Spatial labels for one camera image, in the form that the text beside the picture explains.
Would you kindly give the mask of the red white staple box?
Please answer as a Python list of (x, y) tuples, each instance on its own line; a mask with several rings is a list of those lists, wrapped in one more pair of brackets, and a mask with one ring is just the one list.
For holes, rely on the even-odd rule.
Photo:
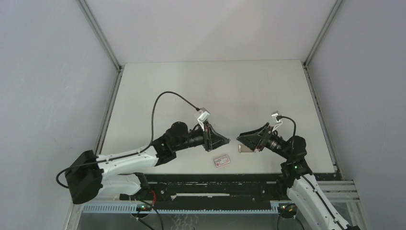
[(227, 154), (217, 157), (217, 158), (213, 159), (213, 161), (214, 161), (214, 165), (216, 166), (216, 168), (225, 166), (231, 162), (230, 158)]

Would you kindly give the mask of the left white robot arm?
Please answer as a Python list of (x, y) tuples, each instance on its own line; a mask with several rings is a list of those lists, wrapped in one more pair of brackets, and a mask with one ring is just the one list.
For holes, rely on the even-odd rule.
[(180, 150), (202, 146), (210, 152), (230, 140), (216, 132), (209, 122), (188, 129), (184, 122), (175, 122), (148, 147), (113, 155), (96, 156), (87, 150), (64, 171), (73, 204), (84, 204), (108, 195), (148, 197), (150, 188), (141, 169), (166, 164)]

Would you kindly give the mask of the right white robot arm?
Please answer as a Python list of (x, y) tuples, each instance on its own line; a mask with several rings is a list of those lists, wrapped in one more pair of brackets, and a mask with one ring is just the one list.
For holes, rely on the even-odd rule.
[(332, 205), (306, 162), (306, 140), (293, 134), (284, 140), (269, 124), (240, 133), (237, 141), (252, 151), (269, 149), (283, 157), (277, 195), (290, 199), (313, 230), (358, 230)]

